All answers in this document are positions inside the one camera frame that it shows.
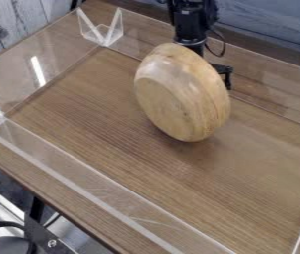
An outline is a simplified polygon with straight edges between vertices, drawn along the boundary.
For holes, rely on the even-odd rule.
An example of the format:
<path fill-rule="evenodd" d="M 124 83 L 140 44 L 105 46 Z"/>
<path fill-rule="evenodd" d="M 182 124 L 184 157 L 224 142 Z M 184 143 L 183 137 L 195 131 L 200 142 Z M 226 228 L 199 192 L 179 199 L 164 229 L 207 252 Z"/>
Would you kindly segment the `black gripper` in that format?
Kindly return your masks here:
<path fill-rule="evenodd" d="M 203 55 L 203 45 L 200 42 L 195 42 L 192 44 L 187 45 L 187 48 L 192 50 L 199 56 Z M 220 65 L 216 63 L 211 64 L 211 67 L 216 74 L 222 75 L 224 77 L 223 84 L 226 89 L 231 89 L 231 82 L 230 82 L 230 76 L 232 73 L 232 68 L 227 65 Z"/>

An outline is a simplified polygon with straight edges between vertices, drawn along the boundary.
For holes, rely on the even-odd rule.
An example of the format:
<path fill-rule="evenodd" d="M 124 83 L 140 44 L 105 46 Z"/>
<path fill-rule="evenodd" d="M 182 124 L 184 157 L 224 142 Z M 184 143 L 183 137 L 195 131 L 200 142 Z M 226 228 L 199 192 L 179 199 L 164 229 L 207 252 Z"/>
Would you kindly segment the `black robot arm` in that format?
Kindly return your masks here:
<path fill-rule="evenodd" d="M 164 0 L 168 19 L 174 27 L 174 42 L 188 48 L 199 56 L 207 50 L 215 57 L 224 55 L 226 42 L 220 32 L 214 28 L 218 20 L 215 0 Z M 207 44 L 207 34 L 212 33 L 222 41 L 222 49 L 216 53 Z"/>

